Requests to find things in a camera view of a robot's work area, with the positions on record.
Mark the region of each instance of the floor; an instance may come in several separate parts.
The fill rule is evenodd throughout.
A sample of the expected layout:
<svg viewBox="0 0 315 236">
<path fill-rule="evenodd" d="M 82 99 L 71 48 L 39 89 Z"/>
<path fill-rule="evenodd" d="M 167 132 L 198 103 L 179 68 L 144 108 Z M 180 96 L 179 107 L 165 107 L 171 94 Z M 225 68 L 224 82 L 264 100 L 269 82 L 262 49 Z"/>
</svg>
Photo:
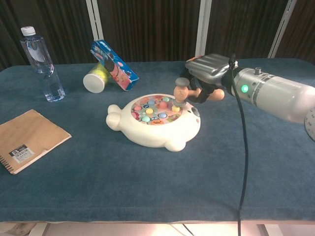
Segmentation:
<svg viewBox="0 0 315 236">
<path fill-rule="evenodd" d="M 185 224 L 194 236 L 237 236 L 237 224 Z M 315 225 L 279 225 L 283 236 L 315 236 Z M 182 224 L 49 224 L 43 236 L 191 236 Z M 260 225 L 242 225 L 242 236 L 271 236 Z M 0 233 L 0 236 L 11 236 Z"/>
</svg>

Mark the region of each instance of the green light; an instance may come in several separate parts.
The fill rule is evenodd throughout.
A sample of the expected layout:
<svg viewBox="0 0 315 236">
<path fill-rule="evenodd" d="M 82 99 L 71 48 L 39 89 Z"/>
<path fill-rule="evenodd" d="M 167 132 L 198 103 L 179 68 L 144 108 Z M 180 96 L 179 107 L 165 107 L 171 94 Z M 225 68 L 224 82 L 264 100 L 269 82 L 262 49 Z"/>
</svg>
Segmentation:
<svg viewBox="0 0 315 236">
<path fill-rule="evenodd" d="M 242 92 L 248 92 L 248 85 L 243 85 L 241 90 Z"/>
</svg>

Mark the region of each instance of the spiral binding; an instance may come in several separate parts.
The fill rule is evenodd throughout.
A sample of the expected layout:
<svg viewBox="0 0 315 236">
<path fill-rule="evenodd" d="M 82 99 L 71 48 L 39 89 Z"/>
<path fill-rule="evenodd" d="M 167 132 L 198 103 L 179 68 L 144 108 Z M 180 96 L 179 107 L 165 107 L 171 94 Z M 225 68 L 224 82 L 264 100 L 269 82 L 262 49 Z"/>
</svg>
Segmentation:
<svg viewBox="0 0 315 236">
<path fill-rule="evenodd" d="M 0 155 L 0 162 L 3 164 L 3 166 L 9 171 L 12 172 L 13 168 L 9 165 L 9 163 Z"/>
</svg>

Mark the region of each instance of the dark curtain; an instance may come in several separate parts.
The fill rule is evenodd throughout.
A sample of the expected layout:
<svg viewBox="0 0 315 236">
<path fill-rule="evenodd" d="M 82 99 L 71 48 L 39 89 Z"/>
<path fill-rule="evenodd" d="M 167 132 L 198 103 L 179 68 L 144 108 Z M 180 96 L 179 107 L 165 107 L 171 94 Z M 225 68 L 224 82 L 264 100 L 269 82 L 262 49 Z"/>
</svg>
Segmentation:
<svg viewBox="0 0 315 236">
<path fill-rule="evenodd" d="M 268 57 L 287 0 L 212 0 L 206 53 Z"/>
<path fill-rule="evenodd" d="M 298 0 L 276 53 L 315 64 L 315 0 Z"/>
<path fill-rule="evenodd" d="M 200 0 L 98 0 L 104 39 L 125 61 L 194 56 Z"/>
<path fill-rule="evenodd" d="M 0 69 L 28 64 L 20 28 L 45 38 L 54 64 L 96 62 L 85 0 L 0 0 Z"/>
</svg>

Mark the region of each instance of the notebook label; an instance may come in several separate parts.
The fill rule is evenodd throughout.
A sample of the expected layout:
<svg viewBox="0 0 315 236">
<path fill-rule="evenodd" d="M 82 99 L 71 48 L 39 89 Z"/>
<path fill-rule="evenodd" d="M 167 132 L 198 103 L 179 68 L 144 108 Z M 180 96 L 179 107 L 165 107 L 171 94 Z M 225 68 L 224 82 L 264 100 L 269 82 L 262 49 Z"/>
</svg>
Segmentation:
<svg viewBox="0 0 315 236">
<path fill-rule="evenodd" d="M 13 151 L 9 152 L 10 156 L 13 157 L 13 159 L 17 162 L 17 163 L 21 163 L 25 160 L 27 160 L 28 158 L 30 158 L 31 156 L 34 155 L 34 152 L 32 150 L 30 150 L 26 145 L 21 145 L 19 146 L 17 149 L 14 149 Z"/>
</svg>

